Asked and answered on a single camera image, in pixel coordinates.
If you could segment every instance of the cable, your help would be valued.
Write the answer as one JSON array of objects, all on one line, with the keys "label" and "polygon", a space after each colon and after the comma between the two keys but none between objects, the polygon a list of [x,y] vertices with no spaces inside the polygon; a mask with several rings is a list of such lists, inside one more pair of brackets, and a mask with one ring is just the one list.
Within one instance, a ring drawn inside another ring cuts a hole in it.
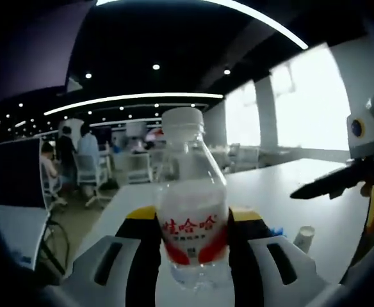
[{"label": "cable", "polygon": [[56,221],[49,220],[48,225],[49,226],[58,226],[60,228],[64,238],[65,238],[65,241],[66,241],[65,269],[67,269],[67,265],[68,265],[68,261],[69,261],[69,253],[70,253],[70,242],[69,242],[69,239],[67,237],[67,232],[64,229],[64,227],[62,227],[62,225],[60,223],[56,222]]}]

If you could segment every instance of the bottle cap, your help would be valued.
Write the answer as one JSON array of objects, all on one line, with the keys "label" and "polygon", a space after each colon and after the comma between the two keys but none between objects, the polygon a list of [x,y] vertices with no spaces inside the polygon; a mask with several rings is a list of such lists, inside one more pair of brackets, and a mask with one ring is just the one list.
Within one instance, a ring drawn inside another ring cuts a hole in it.
[{"label": "bottle cap", "polygon": [[175,126],[190,125],[191,129],[196,131],[204,126],[201,111],[194,107],[177,107],[168,110],[163,113],[161,121],[164,134],[172,132]]}]

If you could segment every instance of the white bottle cap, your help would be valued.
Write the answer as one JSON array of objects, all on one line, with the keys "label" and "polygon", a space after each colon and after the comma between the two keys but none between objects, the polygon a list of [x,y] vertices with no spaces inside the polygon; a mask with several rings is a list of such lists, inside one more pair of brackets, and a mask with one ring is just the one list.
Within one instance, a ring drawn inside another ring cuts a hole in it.
[{"label": "white bottle cap", "polygon": [[190,132],[202,132],[204,120],[200,110],[194,107],[177,107],[163,113],[161,117],[164,135],[169,135],[175,127],[185,125]]}]

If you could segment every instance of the dark shirt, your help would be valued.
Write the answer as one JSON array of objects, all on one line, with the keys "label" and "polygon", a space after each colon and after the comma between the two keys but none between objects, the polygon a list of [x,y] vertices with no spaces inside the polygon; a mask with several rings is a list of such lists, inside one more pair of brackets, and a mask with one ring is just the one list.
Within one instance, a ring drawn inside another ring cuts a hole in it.
[{"label": "dark shirt", "polygon": [[64,166],[74,165],[72,152],[76,152],[72,139],[68,136],[61,136],[56,142],[56,157]]}]

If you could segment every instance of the small white cup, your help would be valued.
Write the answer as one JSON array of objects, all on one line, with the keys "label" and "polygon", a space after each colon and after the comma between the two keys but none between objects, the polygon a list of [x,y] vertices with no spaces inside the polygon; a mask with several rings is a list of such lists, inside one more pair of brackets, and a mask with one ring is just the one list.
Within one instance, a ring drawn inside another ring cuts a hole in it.
[{"label": "small white cup", "polygon": [[312,226],[303,226],[300,228],[294,240],[294,245],[301,249],[305,254],[308,254],[311,243],[315,236],[315,228]]}]

